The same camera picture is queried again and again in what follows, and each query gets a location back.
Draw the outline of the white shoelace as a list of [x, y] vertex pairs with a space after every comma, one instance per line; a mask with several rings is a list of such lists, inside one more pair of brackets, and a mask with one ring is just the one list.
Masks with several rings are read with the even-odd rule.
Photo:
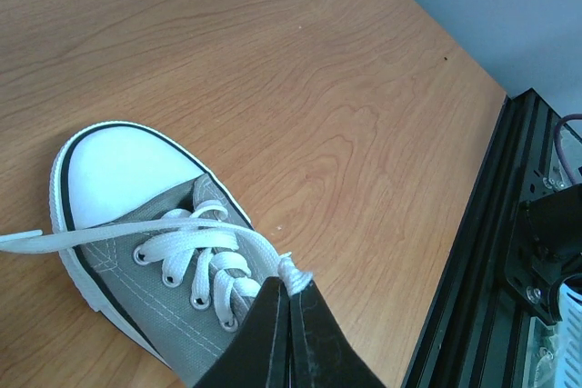
[[78, 245], [146, 234], [147, 239], [132, 252], [136, 264], [162, 264], [162, 282], [168, 287], [182, 283], [186, 271], [197, 255], [195, 278], [191, 285], [191, 304], [198, 310], [215, 307], [222, 327], [233, 332], [238, 320], [231, 307], [231, 294], [255, 298], [260, 284], [251, 277], [246, 258], [238, 252], [239, 242], [259, 255], [293, 296], [302, 292], [313, 274], [296, 268], [289, 254], [278, 254], [260, 233], [242, 225], [204, 218], [213, 212], [227, 216], [225, 207], [206, 201], [187, 215], [173, 210], [160, 219], [145, 222], [109, 224], [59, 234], [44, 235], [40, 230], [8, 234], [1, 237], [1, 250], [17, 254], [46, 254]]

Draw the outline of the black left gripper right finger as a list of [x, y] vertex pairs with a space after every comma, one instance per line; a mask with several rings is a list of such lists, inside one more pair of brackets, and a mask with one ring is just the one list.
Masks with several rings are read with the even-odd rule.
[[293, 387], [381, 385], [344, 336], [313, 282], [290, 298], [290, 343]]

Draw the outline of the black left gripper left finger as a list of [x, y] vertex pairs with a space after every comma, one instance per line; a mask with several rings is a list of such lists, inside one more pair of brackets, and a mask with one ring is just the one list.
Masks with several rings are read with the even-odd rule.
[[233, 342], [196, 386], [287, 387], [288, 335], [289, 297], [283, 282], [269, 277]]

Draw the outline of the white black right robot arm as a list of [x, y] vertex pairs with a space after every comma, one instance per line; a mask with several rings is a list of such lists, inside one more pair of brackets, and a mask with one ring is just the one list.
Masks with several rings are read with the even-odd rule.
[[515, 215], [501, 277], [513, 298], [546, 325], [562, 320], [560, 286], [581, 275], [581, 186], [526, 200]]

